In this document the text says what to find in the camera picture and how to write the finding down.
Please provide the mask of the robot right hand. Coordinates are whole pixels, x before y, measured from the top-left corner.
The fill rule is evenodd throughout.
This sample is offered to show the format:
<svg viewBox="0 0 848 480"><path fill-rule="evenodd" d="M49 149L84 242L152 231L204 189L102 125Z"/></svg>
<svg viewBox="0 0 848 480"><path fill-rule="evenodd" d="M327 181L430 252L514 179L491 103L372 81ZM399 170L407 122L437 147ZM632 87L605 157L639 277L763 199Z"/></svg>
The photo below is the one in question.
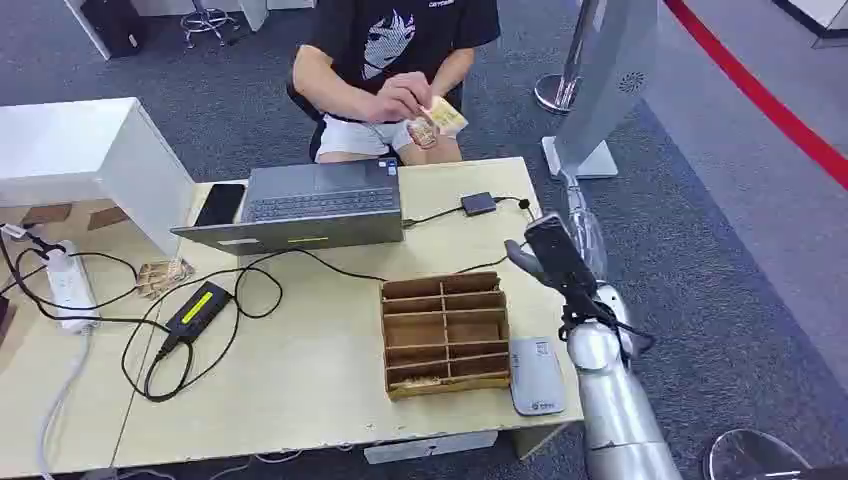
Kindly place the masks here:
<svg viewBox="0 0 848 480"><path fill-rule="evenodd" d="M594 302L597 281L572 241L558 213L531 222L524 232L531 253L518 242L504 241L507 258L544 286L556 290L578 317L600 316Z"/></svg>

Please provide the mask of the person's right hand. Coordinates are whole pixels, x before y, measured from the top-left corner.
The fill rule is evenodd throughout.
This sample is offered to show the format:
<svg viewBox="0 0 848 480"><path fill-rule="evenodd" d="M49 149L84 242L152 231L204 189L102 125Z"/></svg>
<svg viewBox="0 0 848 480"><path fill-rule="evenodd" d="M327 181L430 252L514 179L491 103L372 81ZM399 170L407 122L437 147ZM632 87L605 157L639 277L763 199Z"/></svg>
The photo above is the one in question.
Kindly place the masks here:
<svg viewBox="0 0 848 480"><path fill-rule="evenodd" d="M365 120L370 123L414 120L431 107L432 99L430 84L422 72L398 74L386 80L368 99Z"/></svg>

